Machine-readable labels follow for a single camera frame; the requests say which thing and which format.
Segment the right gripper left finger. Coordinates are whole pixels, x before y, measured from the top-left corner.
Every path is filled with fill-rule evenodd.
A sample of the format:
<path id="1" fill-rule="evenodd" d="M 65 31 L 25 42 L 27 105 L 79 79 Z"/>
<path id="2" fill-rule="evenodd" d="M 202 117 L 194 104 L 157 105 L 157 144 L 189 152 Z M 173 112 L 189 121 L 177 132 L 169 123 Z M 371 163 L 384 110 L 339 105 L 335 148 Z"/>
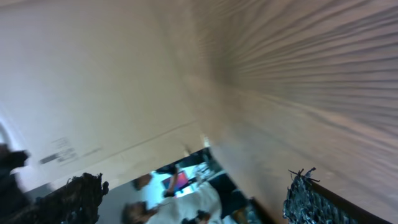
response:
<path id="1" fill-rule="evenodd" d="M 63 187 L 38 197 L 28 205 L 4 218 L 2 224 L 95 224 L 99 220 L 98 207 L 109 192 L 109 183 L 102 175 L 84 173 L 73 177 Z"/>

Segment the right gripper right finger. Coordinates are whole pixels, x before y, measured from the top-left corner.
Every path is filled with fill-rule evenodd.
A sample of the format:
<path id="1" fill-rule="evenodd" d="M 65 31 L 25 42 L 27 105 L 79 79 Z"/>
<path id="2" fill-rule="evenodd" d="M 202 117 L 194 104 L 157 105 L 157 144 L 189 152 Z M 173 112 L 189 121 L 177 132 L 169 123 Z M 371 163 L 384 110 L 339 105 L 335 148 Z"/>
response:
<path id="1" fill-rule="evenodd" d="M 343 197 L 322 187 L 311 178 L 312 168 L 291 172 L 283 218 L 294 224 L 391 224 Z"/>

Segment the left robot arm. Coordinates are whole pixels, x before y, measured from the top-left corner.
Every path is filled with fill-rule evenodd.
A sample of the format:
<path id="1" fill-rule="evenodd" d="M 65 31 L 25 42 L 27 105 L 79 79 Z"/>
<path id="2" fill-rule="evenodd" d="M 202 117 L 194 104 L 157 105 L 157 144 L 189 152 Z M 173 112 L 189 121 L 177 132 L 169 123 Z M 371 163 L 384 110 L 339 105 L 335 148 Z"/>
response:
<path id="1" fill-rule="evenodd" d="M 24 167 L 28 158 L 26 151 L 12 152 L 7 144 L 1 143 L 1 218 L 30 204 L 12 173 L 14 169 Z"/>

